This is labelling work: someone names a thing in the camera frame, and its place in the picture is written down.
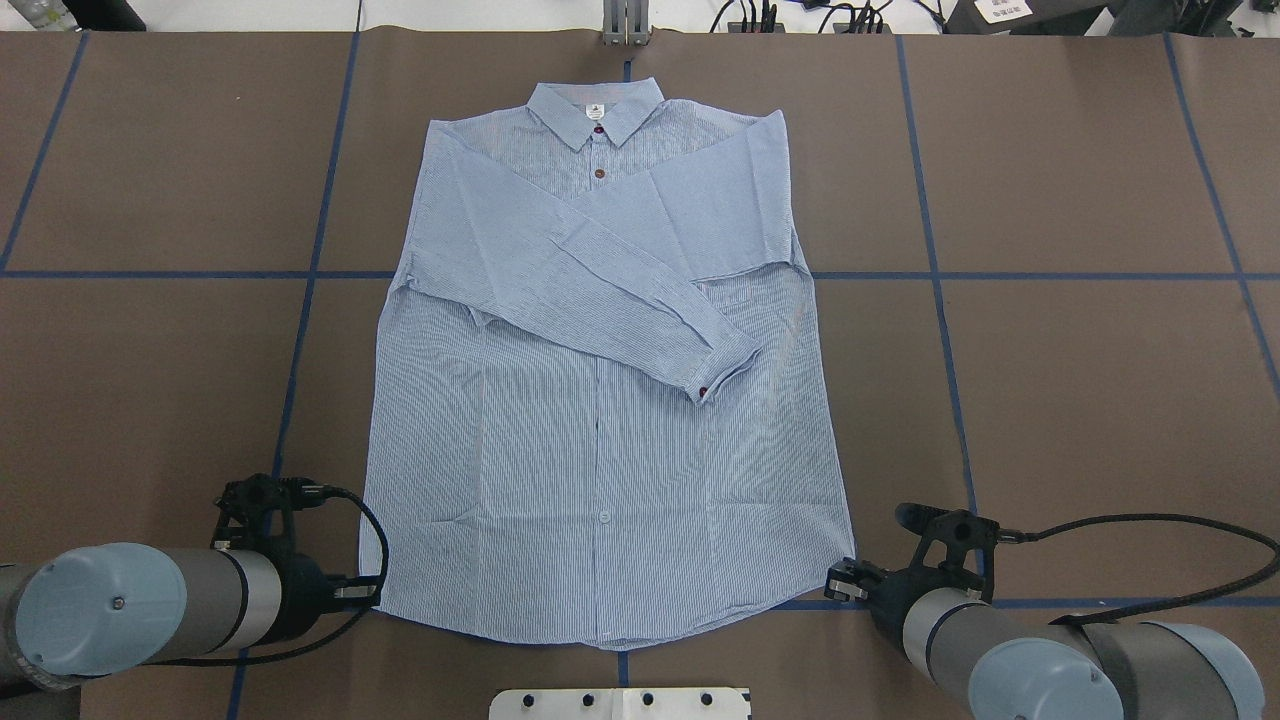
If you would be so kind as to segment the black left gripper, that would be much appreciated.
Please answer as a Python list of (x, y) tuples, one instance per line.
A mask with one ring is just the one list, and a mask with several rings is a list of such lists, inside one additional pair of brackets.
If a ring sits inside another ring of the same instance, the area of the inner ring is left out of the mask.
[(280, 582), (282, 601), (270, 641), (292, 641), (308, 632), (320, 616), (375, 609), (381, 602), (380, 577), (329, 577), (308, 556), (285, 561)]

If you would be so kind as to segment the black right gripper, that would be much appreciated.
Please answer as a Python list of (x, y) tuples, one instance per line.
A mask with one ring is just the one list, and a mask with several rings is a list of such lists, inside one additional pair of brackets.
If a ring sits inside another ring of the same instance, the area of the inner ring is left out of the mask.
[(924, 594), (960, 589), (952, 573), (932, 566), (884, 570), (865, 560), (840, 560), (826, 577), (824, 597), (841, 603), (864, 602), (879, 632), (900, 632), (914, 603)]

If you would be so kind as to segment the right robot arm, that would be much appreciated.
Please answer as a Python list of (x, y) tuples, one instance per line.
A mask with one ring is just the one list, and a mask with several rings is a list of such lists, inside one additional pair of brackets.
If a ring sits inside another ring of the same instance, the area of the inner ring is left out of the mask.
[(867, 609), (879, 632), (975, 719), (1260, 719), (1253, 662), (1225, 635), (1185, 623), (1033, 626), (937, 568), (886, 571), (842, 559), (831, 600)]

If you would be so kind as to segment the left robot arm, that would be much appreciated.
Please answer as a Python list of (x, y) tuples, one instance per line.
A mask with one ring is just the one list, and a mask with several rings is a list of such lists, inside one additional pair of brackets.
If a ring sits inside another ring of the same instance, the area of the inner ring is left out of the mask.
[(302, 553), (129, 542), (3, 565), (3, 693), (64, 692), (154, 664), (301, 638), (379, 605), (383, 573), (328, 574)]

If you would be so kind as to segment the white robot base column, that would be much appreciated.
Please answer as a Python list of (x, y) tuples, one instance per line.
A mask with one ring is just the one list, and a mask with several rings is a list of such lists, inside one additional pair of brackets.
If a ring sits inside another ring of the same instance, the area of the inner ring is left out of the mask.
[(750, 691), (732, 687), (509, 689), (489, 719), (753, 719)]

